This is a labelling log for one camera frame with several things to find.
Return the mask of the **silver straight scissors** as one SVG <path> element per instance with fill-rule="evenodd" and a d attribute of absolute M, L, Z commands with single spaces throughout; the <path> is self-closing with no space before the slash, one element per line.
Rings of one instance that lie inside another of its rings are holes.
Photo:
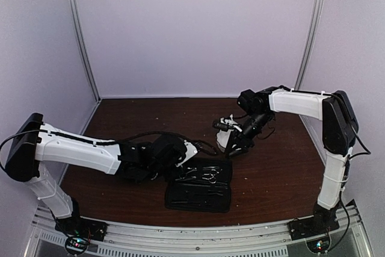
<path fill-rule="evenodd" d="M 182 175 L 178 179 L 179 181 L 188 181 L 197 178 L 198 168 L 197 167 L 186 167 Z"/>

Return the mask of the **silver thinning scissors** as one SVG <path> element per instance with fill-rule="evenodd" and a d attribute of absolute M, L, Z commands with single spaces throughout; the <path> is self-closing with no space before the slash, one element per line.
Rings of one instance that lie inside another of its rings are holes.
<path fill-rule="evenodd" d="M 202 168 L 202 179 L 208 181 L 211 184 L 217 182 L 217 177 L 221 173 L 222 169 L 218 166 L 203 167 Z"/>

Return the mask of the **black zip tool case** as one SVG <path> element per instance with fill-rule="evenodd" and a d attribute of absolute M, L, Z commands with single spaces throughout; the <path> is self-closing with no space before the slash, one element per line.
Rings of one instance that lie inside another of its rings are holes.
<path fill-rule="evenodd" d="M 222 169 L 215 184 L 202 179 L 202 168 L 211 166 Z M 179 181 L 186 167 L 197 167 L 197 178 Z M 192 158 L 182 166 L 179 174 L 169 181 L 164 197 L 165 207 L 181 211 L 228 212 L 232 199 L 230 187 L 232 175 L 233 167 L 229 160 Z"/>

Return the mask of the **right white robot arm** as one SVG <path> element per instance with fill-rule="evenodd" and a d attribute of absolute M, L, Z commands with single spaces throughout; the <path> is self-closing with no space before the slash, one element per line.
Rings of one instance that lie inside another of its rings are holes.
<path fill-rule="evenodd" d="M 277 113 L 291 113 L 321 121 L 325 171 L 314 216 L 309 219 L 308 227 L 314 234 L 322 233 L 331 225 L 332 215 L 341 205 L 359 129 L 347 94 L 342 90 L 334 93 L 303 92 L 281 85 L 258 92 L 250 89 L 242 91 L 237 104 L 246 113 L 244 123 L 238 123 L 233 116 L 213 122 L 213 127 L 218 130 L 217 145 L 227 157 L 248 152 L 254 146 L 254 138 Z"/>

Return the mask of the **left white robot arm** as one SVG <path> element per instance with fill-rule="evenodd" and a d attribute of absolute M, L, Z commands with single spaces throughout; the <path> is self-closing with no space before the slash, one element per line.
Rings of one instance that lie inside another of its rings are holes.
<path fill-rule="evenodd" d="M 67 195 L 49 173 L 46 162 L 85 167 L 119 176 L 133 182 L 155 179 L 164 173 L 180 172 L 182 166 L 198 154 L 196 143 L 179 134 L 159 132 L 153 142 L 98 140 L 72 134 L 43 122 L 33 113 L 10 142 L 5 163 L 6 174 L 26 183 L 73 235 L 86 231 L 86 221 L 79 216 L 74 198 Z"/>

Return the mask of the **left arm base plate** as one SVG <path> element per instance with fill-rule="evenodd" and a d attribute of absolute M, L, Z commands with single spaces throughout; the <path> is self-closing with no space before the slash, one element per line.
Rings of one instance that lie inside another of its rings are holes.
<path fill-rule="evenodd" d="M 67 237 L 81 237 L 87 240 L 103 241 L 107 223 L 82 217 L 55 219 L 55 229 Z"/>

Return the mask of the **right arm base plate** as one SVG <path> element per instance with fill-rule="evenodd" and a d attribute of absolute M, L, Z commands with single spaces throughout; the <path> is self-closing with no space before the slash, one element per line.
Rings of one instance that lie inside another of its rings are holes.
<path fill-rule="evenodd" d="M 296 218 L 288 223 L 289 234 L 292 241 L 327 234 L 339 228 L 339 222 L 336 220 L 332 220 L 328 224 L 321 224 L 318 223 L 314 217 Z"/>

